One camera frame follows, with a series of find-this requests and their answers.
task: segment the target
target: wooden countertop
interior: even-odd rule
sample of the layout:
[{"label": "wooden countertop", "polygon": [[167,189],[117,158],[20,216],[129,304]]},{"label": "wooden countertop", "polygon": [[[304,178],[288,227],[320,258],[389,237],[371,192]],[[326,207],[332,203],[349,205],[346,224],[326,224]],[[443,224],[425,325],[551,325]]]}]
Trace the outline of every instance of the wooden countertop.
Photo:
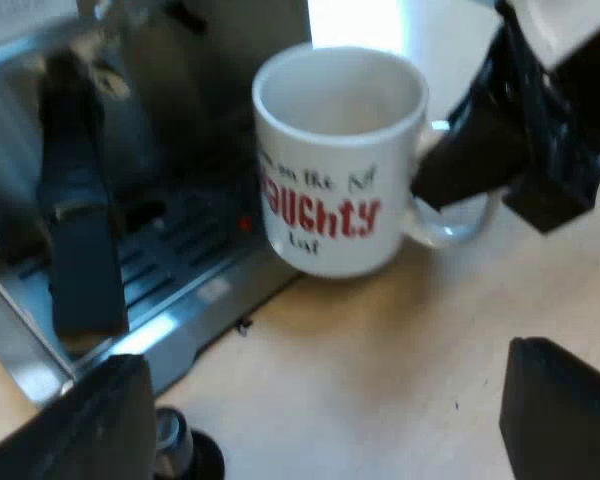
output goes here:
[{"label": "wooden countertop", "polygon": [[[425,72],[435,118],[462,93],[496,21],[456,0],[397,4],[409,28],[383,38]],[[351,32],[374,24],[360,22]],[[464,48],[440,48],[462,43],[458,30]],[[509,341],[547,336],[600,369],[600,193],[598,205],[548,238],[502,209],[474,243],[407,242],[374,276],[302,278],[159,403],[219,442],[228,479],[511,479],[498,431]],[[33,414],[0,366],[0,439]]]}]

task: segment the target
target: mug handle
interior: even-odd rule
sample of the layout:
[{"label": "mug handle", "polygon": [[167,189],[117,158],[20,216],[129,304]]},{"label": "mug handle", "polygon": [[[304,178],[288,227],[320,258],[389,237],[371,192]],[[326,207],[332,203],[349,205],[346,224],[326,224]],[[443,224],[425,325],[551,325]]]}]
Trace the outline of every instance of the mug handle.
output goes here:
[{"label": "mug handle", "polygon": [[[416,167],[424,154],[445,135],[446,130],[448,128],[434,129],[430,123],[425,124],[418,137]],[[500,205],[502,191],[494,190],[487,195],[487,203],[476,222],[469,225],[444,225],[425,220],[415,197],[409,190],[407,207],[402,219],[402,231],[415,241],[431,248],[444,248],[470,240],[489,226]]]}]

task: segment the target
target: black object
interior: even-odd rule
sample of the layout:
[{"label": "black object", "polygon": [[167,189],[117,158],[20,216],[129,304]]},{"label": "black object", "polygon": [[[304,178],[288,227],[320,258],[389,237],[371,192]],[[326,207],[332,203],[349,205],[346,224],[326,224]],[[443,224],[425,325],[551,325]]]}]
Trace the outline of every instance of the black object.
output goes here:
[{"label": "black object", "polygon": [[85,67],[68,53],[48,61],[40,98],[37,195],[51,236],[53,327],[69,351],[82,353],[128,330],[101,159],[103,111]]},{"label": "black object", "polygon": [[500,429],[517,480],[600,480],[600,373],[547,339],[514,339]]},{"label": "black object", "polygon": [[423,159],[411,189],[440,209],[510,186],[504,203],[546,233],[591,210],[600,185],[600,32],[546,71],[515,11],[466,97],[450,134]]},{"label": "black object", "polygon": [[156,410],[156,480],[223,480],[224,457],[211,437],[189,430],[178,410]]},{"label": "black object", "polygon": [[146,362],[110,357],[0,443],[0,478],[146,479],[155,441]]}]

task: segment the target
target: white mug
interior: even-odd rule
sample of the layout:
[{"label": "white mug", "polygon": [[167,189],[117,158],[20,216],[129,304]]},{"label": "white mug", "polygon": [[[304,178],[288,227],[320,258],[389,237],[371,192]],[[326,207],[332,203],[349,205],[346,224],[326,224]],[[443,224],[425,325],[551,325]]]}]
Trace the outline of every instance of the white mug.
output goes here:
[{"label": "white mug", "polygon": [[435,135],[427,84],[405,58],[300,45],[260,68],[252,95],[266,234],[299,270],[362,275],[391,260],[405,234],[430,247],[458,243],[497,208],[494,193],[474,225],[423,219],[409,185],[416,152]]}]

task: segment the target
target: coffee machine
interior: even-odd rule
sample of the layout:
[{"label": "coffee machine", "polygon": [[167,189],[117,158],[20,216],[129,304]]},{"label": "coffee machine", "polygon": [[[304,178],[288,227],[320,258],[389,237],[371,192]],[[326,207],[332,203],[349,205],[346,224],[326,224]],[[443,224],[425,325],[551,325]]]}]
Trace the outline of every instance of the coffee machine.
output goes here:
[{"label": "coffee machine", "polygon": [[306,0],[0,2],[0,360],[44,405],[111,355],[155,393],[296,272],[250,85]]}]

